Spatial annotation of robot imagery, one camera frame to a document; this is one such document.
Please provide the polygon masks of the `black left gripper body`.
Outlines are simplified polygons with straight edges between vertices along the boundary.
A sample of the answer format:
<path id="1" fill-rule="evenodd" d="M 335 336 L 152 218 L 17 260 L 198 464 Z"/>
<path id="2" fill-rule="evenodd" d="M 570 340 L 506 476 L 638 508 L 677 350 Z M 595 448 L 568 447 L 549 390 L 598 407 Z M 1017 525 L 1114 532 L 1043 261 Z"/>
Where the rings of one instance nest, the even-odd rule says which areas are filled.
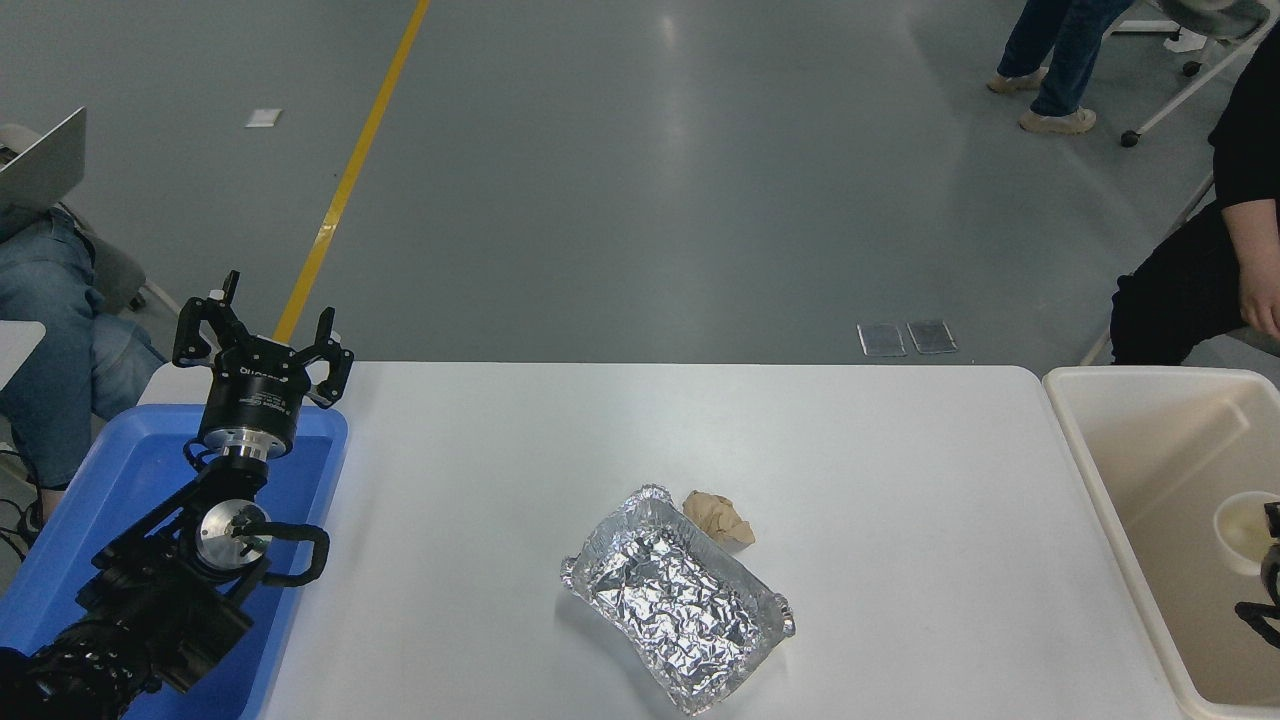
<path id="1" fill-rule="evenodd" d="M 224 447 L 236 433 L 259 433 L 271 447 L 294 445 L 300 410 L 311 380 L 293 350 L 261 336 L 224 347 L 214 360 L 212 386 L 197 437 Z"/>

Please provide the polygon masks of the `person's right hand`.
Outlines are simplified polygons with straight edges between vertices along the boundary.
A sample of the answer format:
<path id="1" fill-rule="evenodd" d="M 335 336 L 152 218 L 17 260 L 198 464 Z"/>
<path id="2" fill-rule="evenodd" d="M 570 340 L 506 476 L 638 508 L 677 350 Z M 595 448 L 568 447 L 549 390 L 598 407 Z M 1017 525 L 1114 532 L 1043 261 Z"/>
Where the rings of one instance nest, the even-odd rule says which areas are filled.
<path id="1" fill-rule="evenodd" d="M 1240 263 L 1239 302 L 1243 322 L 1262 334 L 1279 340 L 1279 259 L 1252 258 Z"/>

